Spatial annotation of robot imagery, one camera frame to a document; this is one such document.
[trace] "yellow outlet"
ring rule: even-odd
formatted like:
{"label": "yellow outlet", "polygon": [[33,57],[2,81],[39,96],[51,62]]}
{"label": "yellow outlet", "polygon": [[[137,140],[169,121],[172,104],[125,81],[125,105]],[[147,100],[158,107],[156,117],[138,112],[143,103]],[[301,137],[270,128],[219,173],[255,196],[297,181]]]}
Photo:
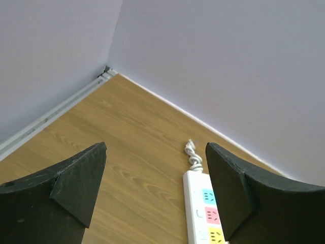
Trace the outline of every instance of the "yellow outlet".
{"label": "yellow outlet", "polygon": [[224,244],[223,232],[220,228],[209,228],[210,244]]}

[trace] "power strip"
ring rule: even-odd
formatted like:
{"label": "power strip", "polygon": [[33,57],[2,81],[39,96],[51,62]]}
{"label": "power strip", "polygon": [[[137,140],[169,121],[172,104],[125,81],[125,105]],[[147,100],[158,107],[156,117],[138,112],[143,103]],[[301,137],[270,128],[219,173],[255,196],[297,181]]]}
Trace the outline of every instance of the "power strip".
{"label": "power strip", "polygon": [[188,170],[183,175],[189,244],[225,244],[210,176]]}

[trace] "coiled white cord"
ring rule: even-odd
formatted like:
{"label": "coiled white cord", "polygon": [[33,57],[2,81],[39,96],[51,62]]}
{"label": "coiled white cord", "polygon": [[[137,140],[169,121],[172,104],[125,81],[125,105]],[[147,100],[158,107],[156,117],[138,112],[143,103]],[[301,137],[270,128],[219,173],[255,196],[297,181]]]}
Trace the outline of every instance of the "coiled white cord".
{"label": "coiled white cord", "polygon": [[187,155],[189,155],[189,163],[192,164],[192,166],[189,168],[192,171],[196,172],[203,172],[203,167],[202,167],[202,158],[195,153],[195,144],[194,142],[189,139],[188,143],[185,145],[185,152]]}

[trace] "outlet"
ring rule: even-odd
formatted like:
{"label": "outlet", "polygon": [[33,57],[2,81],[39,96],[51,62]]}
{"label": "outlet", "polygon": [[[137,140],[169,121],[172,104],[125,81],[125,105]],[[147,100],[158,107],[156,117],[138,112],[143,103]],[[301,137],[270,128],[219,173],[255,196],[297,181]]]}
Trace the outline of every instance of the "outlet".
{"label": "outlet", "polygon": [[202,193],[203,193],[203,199],[205,204],[217,205],[213,190],[202,189]]}
{"label": "outlet", "polygon": [[223,232],[220,228],[209,228],[210,244],[224,244]]}
{"label": "outlet", "polygon": [[210,224],[221,225],[218,210],[214,207],[205,207],[205,216]]}

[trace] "blue outlet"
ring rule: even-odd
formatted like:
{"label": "blue outlet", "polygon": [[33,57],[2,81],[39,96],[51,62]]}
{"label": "blue outlet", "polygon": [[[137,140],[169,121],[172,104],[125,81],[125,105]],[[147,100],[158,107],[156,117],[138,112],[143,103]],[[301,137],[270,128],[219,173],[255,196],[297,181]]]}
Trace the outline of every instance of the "blue outlet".
{"label": "blue outlet", "polygon": [[202,193],[205,204],[217,205],[213,190],[202,189]]}

